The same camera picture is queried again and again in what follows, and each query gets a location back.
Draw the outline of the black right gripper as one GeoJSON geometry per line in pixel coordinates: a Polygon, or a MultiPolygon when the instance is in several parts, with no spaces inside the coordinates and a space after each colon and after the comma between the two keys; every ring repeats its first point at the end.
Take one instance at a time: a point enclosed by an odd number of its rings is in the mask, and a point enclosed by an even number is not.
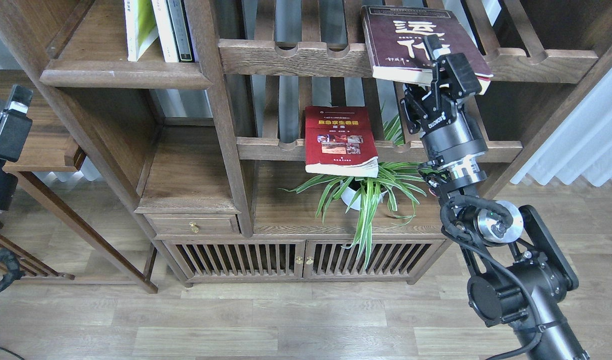
{"type": "Polygon", "coordinates": [[[418,133],[427,153],[425,168],[446,172],[450,180],[487,178],[476,158],[488,150],[477,122],[464,112],[464,98],[482,91],[466,55],[443,48],[438,35],[424,37],[432,64],[431,89],[406,85],[400,116],[409,134],[418,133]]]}

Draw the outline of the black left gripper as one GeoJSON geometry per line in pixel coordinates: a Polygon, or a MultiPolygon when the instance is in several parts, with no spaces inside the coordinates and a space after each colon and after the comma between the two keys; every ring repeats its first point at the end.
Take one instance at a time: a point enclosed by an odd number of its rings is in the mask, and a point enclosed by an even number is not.
{"type": "MultiPolygon", "coordinates": [[[[0,99],[0,160],[17,162],[31,130],[32,120],[27,117],[33,91],[14,84],[7,101],[0,99]]],[[[0,214],[8,211],[16,191],[18,179],[3,171],[0,161],[0,214]]]]}

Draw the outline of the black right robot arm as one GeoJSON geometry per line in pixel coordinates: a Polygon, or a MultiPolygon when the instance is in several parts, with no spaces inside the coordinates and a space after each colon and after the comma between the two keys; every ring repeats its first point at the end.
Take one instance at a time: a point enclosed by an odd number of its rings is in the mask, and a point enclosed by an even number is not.
{"type": "Polygon", "coordinates": [[[488,148],[464,111],[464,100],[480,91],[466,55],[444,48],[435,34],[423,43],[432,81],[405,86],[400,114],[411,133],[420,133],[428,161],[419,173],[440,203],[443,234],[463,253],[470,307],[488,327],[509,325],[521,344],[495,359],[587,360],[559,309],[579,281],[542,218],[531,205],[516,207],[477,191],[486,174],[476,159],[488,148]]]}

